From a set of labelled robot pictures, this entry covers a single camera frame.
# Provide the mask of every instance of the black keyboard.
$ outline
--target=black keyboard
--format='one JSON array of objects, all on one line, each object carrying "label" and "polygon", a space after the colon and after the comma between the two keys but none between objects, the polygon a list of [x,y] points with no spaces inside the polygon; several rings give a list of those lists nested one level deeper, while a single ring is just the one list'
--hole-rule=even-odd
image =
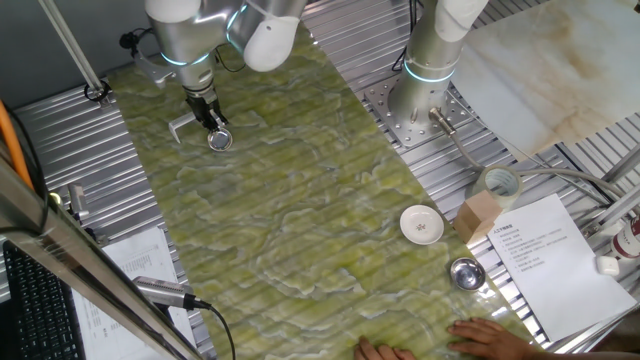
[{"label": "black keyboard", "polygon": [[70,288],[9,241],[2,249],[20,359],[84,359]]}]

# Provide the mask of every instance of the green marble surface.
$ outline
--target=green marble surface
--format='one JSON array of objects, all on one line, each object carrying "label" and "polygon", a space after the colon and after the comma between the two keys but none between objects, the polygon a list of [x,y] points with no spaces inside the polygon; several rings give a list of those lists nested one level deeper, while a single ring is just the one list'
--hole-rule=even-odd
[{"label": "green marble surface", "polygon": [[299,29],[270,73],[218,69],[235,140],[226,153],[198,123],[172,139],[167,123],[189,111],[176,82],[159,90],[133,67],[109,76],[189,282],[226,317],[239,359],[352,359],[361,335],[418,359],[457,358],[446,327],[470,316],[530,338],[493,284],[453,286],[449,264],[470,253],[448,224],[434,245],[403,237],[402,211],[435,204],[312,42]]}]

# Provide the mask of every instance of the orange cable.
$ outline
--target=orange cable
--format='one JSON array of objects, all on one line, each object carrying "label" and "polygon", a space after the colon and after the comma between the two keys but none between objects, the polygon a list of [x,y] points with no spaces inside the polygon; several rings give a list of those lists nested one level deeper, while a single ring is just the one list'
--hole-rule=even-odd
[{"label": "orange cable", "polygon": [[27,163],[24,161],[24,154],[22,153],[18,136],[16,135],[16,131],[11,123],[11,118],[9,118],[9,114],[7,113],[7,109],[4,107],[2,100],[0,100],[0,130],[2,130],[4,141],[7,143],[7,147],[9,148],[11,160],[13,161],[13,168],[22,180],[31,188],[31,190],[35,191],[33,183],[31,182],[31,177],[29,176]]}]

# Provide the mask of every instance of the white bottle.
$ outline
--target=white bottle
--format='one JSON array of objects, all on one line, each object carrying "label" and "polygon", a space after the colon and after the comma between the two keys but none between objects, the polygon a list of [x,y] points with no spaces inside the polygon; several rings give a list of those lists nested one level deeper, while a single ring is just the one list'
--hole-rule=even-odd
[{"label": "white bottle", "polygon": [[640,216],[627,223],[624,229],[611,239],[611,250],[618,257],[640,257]]}]

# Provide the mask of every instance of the paper with diagram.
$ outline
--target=paper with diagram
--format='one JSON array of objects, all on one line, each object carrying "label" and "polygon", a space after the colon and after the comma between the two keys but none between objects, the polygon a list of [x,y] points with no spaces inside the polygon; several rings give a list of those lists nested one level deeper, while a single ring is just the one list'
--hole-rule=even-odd
[{"label": "paper with diagram", "polygon": [[636,304],[598,273],[595,254],[556,194],[501,215],[489,238],[551,341]]},{"label": "paper with diagram", "polygon": [[[148,276],[176,282],[177,277],[164,232],[153,228],[103,248],[104,252],[134,279]],[[158,359],[155,350],[131,334],[89,300],[73,291],[80,334],[87,360]],[[195,344],[187,311],[169,308],[175,327]]]}]

